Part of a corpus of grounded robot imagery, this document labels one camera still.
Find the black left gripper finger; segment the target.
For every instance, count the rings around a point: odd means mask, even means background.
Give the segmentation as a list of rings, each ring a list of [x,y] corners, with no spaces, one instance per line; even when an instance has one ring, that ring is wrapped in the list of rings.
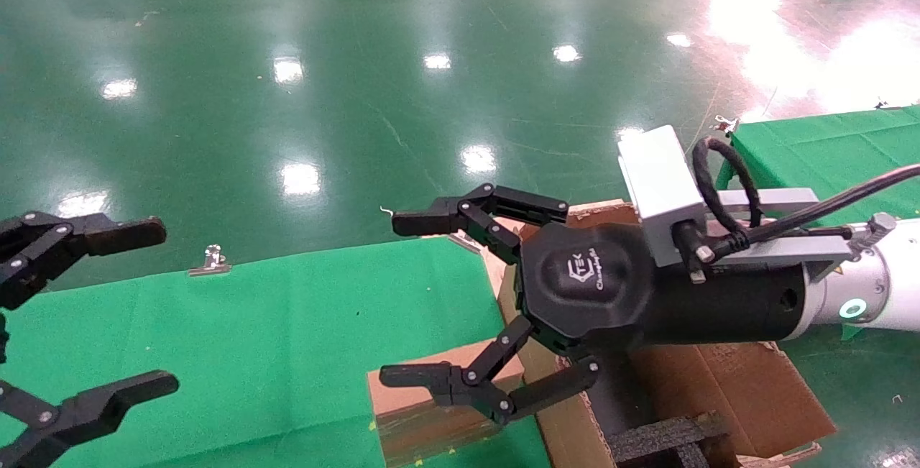
[[[167,239],[160,219],[115,222],[102,213],[60,218],[42,212],[1,224],[1,305],[14,311],[85,256],[154,247]]]
[[[1,449],[4,467],[50,467],[69,449],[115,433],[129,409],[173,395],[180,381],[164,370],[148,371],[96,388],[82,390],[59,405],[1,383],[1,410],[25,425]]]

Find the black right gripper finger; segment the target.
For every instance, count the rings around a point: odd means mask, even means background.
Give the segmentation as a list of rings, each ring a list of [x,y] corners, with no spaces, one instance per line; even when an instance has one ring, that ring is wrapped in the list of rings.
[[[392,229],[402,237],[453,234],[462,230],[505,264],[516,265],[520,261],[520,238],[496,218],[542,228],[553,222],[565,223],[568,211],[569,204],[565,201],[484,183],[466,195],[435,198],[424,211],[395,212]]]
[[[448,361],[385,365],[379,380],[387,388],[424,388],[439,407],[473,407],[497,425],[506,425],[588,390],[600,373],[600,363],[586,354],[537,382],[512,392],[500,389],[495,377],[538,330],[529,318],[519,315],[467,367]]]

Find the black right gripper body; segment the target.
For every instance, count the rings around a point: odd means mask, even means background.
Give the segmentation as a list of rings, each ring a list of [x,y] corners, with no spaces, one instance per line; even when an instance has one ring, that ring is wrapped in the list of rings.
[[[801,323],[801,266],[730,266],[695,283],[657,266],[640,228],[552,223],[520,245],[517,306],[557,354],[781,341]]]

